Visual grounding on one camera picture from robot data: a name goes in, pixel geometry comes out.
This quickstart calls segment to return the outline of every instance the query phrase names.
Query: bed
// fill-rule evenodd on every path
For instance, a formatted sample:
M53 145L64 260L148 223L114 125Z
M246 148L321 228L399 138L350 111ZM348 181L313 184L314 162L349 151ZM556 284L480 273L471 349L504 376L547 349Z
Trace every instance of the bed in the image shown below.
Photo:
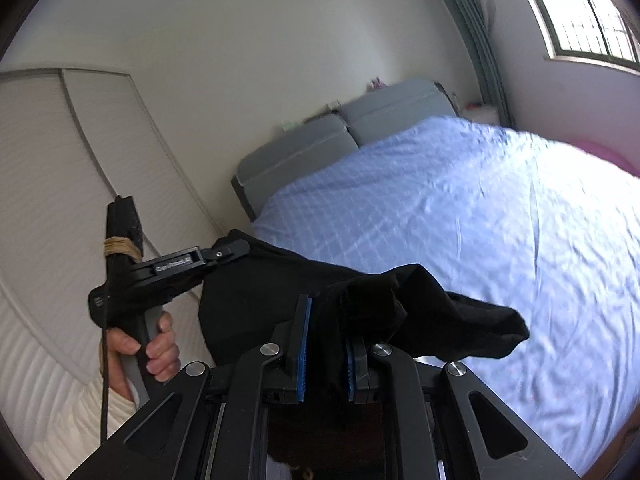
M259 148L233 184L270 244L362 272L418 262L516 308L531 338L466 363L578 474L640 404L640 180L612 164L457 118L416 78Z

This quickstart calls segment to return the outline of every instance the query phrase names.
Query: headboard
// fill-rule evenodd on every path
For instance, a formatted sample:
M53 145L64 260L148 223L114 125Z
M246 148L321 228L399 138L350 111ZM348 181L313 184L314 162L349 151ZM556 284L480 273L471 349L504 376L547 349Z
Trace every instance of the headboard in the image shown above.
M360 146L442 115L456 115L444 88L427 79L408 79L363 95L261 146L240 161L231 184L253 221L281 187Z

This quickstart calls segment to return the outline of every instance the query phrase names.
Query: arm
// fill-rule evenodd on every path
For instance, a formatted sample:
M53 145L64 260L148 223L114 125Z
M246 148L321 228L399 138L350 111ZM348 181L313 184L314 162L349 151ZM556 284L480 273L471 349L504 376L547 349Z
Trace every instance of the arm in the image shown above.
M178 347L167 312L158 322L160 333L147 345L147 369L158 381L167 381L180 370ZM120 363L120 354L134 355L140 344L122 330L107 332L109 365L108 434L114 433L135 413L136 407ZM84 386L73 405L67 406L47 430L44 440L35 442L27 455L46 480L63 480L100 445L102 377Z

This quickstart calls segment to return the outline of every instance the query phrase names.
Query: white nightstand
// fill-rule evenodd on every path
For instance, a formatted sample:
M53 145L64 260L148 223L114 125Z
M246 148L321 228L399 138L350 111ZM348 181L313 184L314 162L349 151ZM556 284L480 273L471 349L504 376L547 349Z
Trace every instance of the white nightstand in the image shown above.
M466 108L460 112L460 117L472 121L473 123L493 124L500 126L500 117L498 116L498 108L495 106L482 105L478 108L467 110Z

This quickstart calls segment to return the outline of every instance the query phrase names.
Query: teal curtain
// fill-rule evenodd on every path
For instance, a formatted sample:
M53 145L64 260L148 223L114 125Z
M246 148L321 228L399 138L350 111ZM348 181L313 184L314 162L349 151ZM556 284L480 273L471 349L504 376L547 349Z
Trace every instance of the teal curtain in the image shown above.
M478 75L482 99L498 108L500 123L514 127L507 97L502 85L494 50L489 41L489 33L482 18L480 0L444 0L449 7L456 25L460 29L471 61Z

